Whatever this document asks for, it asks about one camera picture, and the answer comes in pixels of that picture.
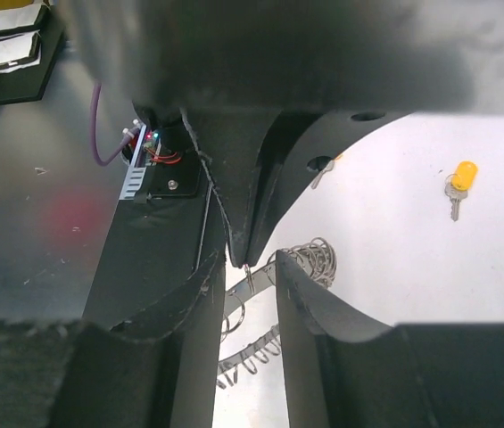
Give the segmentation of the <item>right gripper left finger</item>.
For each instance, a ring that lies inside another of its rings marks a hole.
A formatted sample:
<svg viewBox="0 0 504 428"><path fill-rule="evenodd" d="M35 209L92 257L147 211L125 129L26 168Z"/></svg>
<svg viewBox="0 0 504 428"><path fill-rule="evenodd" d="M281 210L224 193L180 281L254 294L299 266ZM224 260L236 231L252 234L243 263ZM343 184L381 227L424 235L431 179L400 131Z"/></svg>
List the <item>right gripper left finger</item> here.
<svg viewBox="0 0 504 428"><path fill-rule="evenodd" d="M209 427L226 258L112 329L0 320L0 427Z"/></svg>

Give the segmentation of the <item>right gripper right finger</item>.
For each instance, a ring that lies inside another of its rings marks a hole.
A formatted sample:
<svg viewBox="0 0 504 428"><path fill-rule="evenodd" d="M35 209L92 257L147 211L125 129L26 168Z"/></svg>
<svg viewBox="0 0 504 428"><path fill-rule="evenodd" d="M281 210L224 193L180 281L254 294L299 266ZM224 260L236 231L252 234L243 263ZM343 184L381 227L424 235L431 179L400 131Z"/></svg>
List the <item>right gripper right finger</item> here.
<svg viewBox="0 0 504 428"><path fill-rule="evenodd" d="M504 427L504 323L398 324L276 256L292 427Z"/></svg>

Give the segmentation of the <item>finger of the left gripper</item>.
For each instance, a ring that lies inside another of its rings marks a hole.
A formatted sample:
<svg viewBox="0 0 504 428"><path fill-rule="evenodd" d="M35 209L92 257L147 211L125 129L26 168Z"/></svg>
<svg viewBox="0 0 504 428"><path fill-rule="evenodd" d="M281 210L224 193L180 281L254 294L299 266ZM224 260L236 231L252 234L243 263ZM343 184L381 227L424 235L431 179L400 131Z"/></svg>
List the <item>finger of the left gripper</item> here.
<svg viewBox="0 0 504 428"><path fill-rule="evenodd" d="M211 180L224 220L233 266L253 266L249 255L258 200L257 161L276 111L213 112L180 110L185 128Z"/></svg>
<svg viewBox="0 0 504 428"><path fill-rule="evenodd" d="M279 220L328 162L364 136L407 115L406 111L280 114L260 148L246 261L259 260Z"/></svg>

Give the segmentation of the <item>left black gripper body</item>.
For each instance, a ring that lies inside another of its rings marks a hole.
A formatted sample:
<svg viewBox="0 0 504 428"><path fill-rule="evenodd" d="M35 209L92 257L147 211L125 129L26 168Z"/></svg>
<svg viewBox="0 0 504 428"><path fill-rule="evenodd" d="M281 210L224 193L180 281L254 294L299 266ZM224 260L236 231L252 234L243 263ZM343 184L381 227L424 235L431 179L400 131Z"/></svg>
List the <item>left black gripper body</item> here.
<svg viewBox="0 0 504 428"><path fill-rule="evenodd" d="M153 108L504 115L504 1L62 1L99 81Z"/></svg>

